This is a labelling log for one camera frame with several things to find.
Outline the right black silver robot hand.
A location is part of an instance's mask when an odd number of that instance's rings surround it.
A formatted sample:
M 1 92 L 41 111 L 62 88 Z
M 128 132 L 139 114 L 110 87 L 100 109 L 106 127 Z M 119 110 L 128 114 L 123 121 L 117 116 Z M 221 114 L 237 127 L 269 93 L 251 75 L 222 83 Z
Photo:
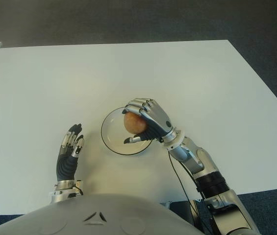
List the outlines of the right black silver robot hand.
M 154 99 L 135 98 L 125 106 L 122 113 L 136 114 L 147 124 L 145 131 L 126 138 L 124 144 L 160 140 L 173 129 L 170 118 Z

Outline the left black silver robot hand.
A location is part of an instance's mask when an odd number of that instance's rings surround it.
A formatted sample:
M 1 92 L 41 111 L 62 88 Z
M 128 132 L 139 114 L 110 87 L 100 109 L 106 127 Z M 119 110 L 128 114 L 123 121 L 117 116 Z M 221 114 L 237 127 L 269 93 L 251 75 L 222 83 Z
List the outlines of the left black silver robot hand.
M 75 179 L 78 158 L 84 146 L 84 137 L 81 131 L 81 123 L 75 124 L 66 132 L 63 138 L 56 163 L 58 182 Z

